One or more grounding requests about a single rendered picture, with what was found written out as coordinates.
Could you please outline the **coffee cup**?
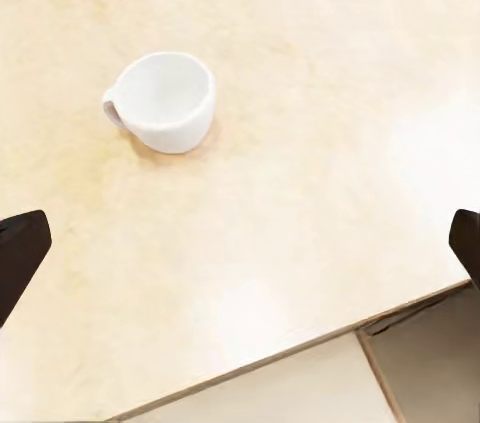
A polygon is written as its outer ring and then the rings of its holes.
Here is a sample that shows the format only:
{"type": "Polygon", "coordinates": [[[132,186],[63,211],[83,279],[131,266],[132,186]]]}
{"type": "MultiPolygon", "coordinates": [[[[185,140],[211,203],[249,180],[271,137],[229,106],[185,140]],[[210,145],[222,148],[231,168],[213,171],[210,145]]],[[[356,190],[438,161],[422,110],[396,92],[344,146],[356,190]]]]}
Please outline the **coffee cup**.
{"type": "Polygon", "coordinates": [[[133,62],[105,90],[101,108],[113,124],[163,153],[194,148],[208,132],[216,104],[211,69],[193,55],[164,51],[133,62]]]}

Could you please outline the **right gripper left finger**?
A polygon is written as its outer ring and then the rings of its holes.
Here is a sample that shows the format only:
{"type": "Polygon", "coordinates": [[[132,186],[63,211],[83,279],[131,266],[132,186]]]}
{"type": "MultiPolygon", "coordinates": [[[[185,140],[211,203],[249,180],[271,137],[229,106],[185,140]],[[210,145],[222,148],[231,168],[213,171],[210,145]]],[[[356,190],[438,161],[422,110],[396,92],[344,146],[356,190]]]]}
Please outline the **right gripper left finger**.
{"type": "Polygon", "coordinates": [[[0,329],[51,248],[43,209],[0,220],[0,329]]]}

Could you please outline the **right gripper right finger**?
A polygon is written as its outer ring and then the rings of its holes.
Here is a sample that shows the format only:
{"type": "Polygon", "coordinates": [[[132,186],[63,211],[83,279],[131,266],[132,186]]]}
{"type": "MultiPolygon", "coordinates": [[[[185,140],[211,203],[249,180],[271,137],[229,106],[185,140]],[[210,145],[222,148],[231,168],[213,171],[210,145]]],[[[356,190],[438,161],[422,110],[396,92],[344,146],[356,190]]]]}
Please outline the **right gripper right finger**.
{"type": "Polygon", "coordinates": [[[448,247],[480,289],[480,213],[456,209],[448,233],[448,247]]]}

